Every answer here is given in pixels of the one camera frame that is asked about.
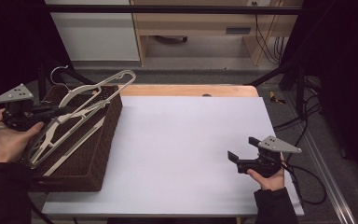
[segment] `brown woven basket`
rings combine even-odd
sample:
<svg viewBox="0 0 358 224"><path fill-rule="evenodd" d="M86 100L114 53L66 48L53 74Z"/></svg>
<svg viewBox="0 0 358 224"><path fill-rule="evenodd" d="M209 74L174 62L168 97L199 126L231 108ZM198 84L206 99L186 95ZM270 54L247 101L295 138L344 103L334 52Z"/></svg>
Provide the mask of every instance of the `brown woven basket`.
<svg viewBox="0 0 358 224"><path fill-rule="evenodd" d="M117 91L117 86L102 87L101 94L90 104L106 99ZM68 90L64 86L53 86L45 100L51 105L58 105ZM68 105L74 111L91 97L91 92L78 94ZM121 109L120 95L111 100L109 106L100 109L68 139L66 139L48 158L34 169L31 191L63 192L63 191L99 191L103 184L109 152ZM76 143L91 127L105 116L103 126L84 142L52 175L43 174ZM55 142L73 127L78 119L69 119L60 125L54 134Z"/></svg>

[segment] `floor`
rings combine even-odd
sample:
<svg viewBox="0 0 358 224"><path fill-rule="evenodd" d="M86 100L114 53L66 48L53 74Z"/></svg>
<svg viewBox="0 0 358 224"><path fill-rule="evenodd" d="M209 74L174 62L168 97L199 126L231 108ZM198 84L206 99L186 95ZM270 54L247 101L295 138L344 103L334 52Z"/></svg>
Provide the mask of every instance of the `floor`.
<svg viewBox="0 0 358 224"><path fill-rule="evenodd" d="M264 76L277 65L264 59L260 66L254 67L250 61L246 48L240 37L202 37L190 36L187 42L180 39L166 39L153 37L150 39L145 66L137 63L77 63L75 66L82 75L94 80L102 80L117 70L131 69L137 74L138 83L193 83L193 84L244 84ZM295 97L292 91L280 91L278 83L282 76L277 76L257 87L259 95L263 97L273 126L296 117L296 112L290 102ZM37 91L35 84L31 88ZM275 93L279 102L270 100L270 93ZM306 97L312 96L306 91ZM312 99L310 106L318 101ZM304 128L304 123L291 126L276 132L277 137L294 144ZM350 209L355 222L340 220L334 206L333 195L321 205L305 204L306 215L300 217L300 223L358 223L358 166L356 161L345 160L339 152L339 142L332 133L323 113L314 113L309 118L308 135L302 138L299 146L304 153L294 156L292 164L301 165L321 176L312 159L310 143L323 155L328 169L332 173L344 201ZM302 189L302 195L309 201L318 201L323 197L320 184L311 176L297 172ZM44 193L30 194L36 206L40 209L46 200ZM74 223L68 219L57 219L55 223ZM105 219L79 219L79 223L106 223ZM253 223L249 218L245 223ZM43 223L34 215L33 223Z"/></svg>

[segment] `white tabletop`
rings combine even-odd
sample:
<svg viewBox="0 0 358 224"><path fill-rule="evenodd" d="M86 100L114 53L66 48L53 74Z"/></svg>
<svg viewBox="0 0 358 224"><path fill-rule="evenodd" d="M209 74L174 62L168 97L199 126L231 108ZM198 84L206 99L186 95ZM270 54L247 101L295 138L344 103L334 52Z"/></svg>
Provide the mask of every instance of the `white tabletop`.
<svg viewBox="0 0 358 224"><path fill-rule="evenodd" d="M274 135L259 97L122 97L100 192L50 193L43 213L75 217L254 215L254 180L227 151L255 159L248 137ZM303 215L289 174L286 187Z"/></svg>

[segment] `person's left hand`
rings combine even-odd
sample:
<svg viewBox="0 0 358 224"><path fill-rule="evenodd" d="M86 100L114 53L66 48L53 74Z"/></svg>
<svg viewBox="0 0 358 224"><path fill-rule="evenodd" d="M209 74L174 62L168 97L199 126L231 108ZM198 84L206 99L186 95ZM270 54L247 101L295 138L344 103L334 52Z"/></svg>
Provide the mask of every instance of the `person's left hand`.
<svg viewBox="0 0 358 224"><path fill-rule="evenodd" d="M3 111L4 109L0 110L0 121L2 120ZM43 122L36 123L27 132L17 132L11 129L0 130L0 162L17 161L28 142L40 132L43 126Z"/></svg>

